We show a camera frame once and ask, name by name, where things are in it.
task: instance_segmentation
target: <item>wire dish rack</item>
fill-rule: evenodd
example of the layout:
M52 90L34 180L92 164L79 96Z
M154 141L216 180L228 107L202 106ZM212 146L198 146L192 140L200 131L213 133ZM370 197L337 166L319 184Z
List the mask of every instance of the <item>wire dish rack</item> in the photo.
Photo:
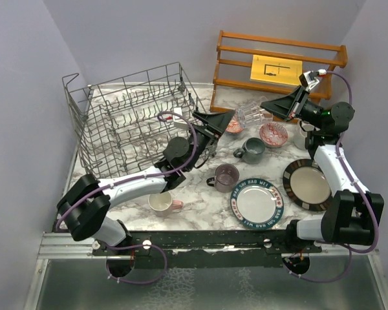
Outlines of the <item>wire dish rack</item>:
M205 112L180 63L69 90L78 76L71 74L62 81L81 165L97 178L142 171L163 156L171 138L188 138L190 133L172 121L159 122L159 112L180 107L185 118L199 125L192 112L196 107Z

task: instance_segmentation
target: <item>bowl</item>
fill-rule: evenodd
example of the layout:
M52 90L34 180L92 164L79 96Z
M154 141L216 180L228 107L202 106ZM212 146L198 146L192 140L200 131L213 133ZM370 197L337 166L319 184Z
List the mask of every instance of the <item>bowl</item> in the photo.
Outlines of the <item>bowl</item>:
M260 138L267 147L281 147L287 141L288 134L284 126L270 122L260 128Z
M226 132L228 132L229 134L239 134L242 131L243 131L243 128L240 126L240 123L237 121L237 117L234 116L226 128Z

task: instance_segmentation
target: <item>white wall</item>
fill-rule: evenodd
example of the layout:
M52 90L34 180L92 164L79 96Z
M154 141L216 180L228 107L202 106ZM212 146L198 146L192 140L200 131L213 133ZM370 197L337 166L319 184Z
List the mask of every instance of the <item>white wall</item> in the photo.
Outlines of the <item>white wall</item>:
M191 81L211 82L220 30L340 44L365 0L44 2L85 77L100 83L174 61Z
M0 1L0 309L22 309L74 138L61 77L79 71L40 0Z
M385 200L378 247L388 281L388 0L367 0L343 44L355 108L343 146L362 182ZM334 86L344 89L338 80Z

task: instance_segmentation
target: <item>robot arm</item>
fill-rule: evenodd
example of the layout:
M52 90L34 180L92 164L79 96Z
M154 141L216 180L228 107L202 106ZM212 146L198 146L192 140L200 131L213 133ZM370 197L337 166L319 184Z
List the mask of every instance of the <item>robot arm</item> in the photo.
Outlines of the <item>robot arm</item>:
M188 139L172 138L163 151L164 157L144 171L113 179L97 180L92 174L82 176L58 203L58 213L63 216L67 212L64 220L73 239L93 237L110 246L128 245L131 235L122 222L106 217L108 210L136 197L166 192L180 185L186 179L183 172L195 168L201 154L217 146L234 113L193 112L194 118L202 122L202 125L191 124L196 139L193 133Z
M372 218L363 198L349 180L345 167L356 180L362 193L365 193L379 223L383 199L379 194L371 194L358 181L348 164L343 149L336 145L341 134L349 127L354 109L346 102L323 108L308 100L310 91L319 83L317 76L325 75L326 70L305 72L300 76L302 86L290 95L261 103L261 107L285 121L300 118L317 130L308 132L305 147L310 157L321 167L330 185L333 200L324 215L310 220L293 220L286 228L286 243L289 248L300 251L307 244L305 240L319 240L333 243L371 245L374 240Z

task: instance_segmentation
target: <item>plate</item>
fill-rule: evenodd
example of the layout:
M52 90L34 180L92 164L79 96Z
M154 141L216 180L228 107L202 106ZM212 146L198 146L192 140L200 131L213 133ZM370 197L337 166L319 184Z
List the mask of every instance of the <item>plate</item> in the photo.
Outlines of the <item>plate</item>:
M270 182L251 178L237 184L230 196L234 215L253 229L269 229L283 215L283 199Z
M270 122L260 128L260 138L267 147L281 147L286 143L288 134L284 126Z
M332 202L328 181L313 160L296 160L283 173L283 187L298 206L325 211Z
M237 121L237 116L234 116L226 128L226 132L230 134L239 134L242 131L243 128L241 128L240 123Z

